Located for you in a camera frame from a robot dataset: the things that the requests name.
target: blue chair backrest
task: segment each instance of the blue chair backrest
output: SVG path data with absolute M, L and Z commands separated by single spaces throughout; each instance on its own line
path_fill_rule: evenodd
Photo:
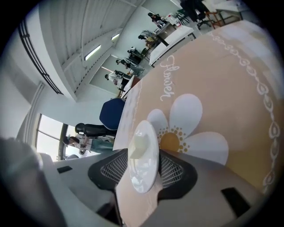
M 114 98 L 103 104 L 100 121 L 110 130 L 117 130 L 125 102 L 120 98 Z

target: brown table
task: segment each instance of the brown table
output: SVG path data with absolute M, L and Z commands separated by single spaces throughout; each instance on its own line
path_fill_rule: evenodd
M 267 33 L 247 21 L 189 42 L 130 90 L 114 149 L 127 148 L 136 126 L 148 120 L 161 149 L 219 162 L 269 193 L 283 166 L 284 87 L 273 53 Z M 141 195 L 124 173 L 118 205 L 130 226 L 155 210 L 159 175 L 156 181 Z

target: white ceiling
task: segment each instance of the white ceiling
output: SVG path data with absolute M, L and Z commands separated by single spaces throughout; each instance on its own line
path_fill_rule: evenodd
M 51 31 L 58 60 L 74 92 L 143 0 L 52 0 Z M 84 57 L 101 48 L 87 61 Z

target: white flower petal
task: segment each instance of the white flower petal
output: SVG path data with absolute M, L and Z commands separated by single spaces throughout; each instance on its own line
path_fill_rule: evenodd
M 202 104 L 193 94 L 179 96 L 170 109 L 170 128 L 174 126 L 182 128 L 185 136 L 188 136 L 198 125 L 202 117 Z
M 160 129 L 165 129 L 168 126 L 168 121 L 164 115 L 164 113 L 159 109 L 152 110 L 147 117 L 147 121 L 149 121 L 154 129 L 156 134 L 159 133 Z
M 183 142 L 189 145 L 186 154 L 204 158 L 225 165 L 229 156 L 229 146 L 226 139 L 219 133 L 198 133 Z

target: flower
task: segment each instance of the flower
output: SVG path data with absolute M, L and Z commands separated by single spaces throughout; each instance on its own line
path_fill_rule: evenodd
M 170 109 L 169 123 L 159 109 L 148 117 L 161 149 L 186 153 L 225 165 L 229 156 L 226 139 L 216 132 L 192 134 L 202 117 L 202 103 L 193 94 L 179 96 Z

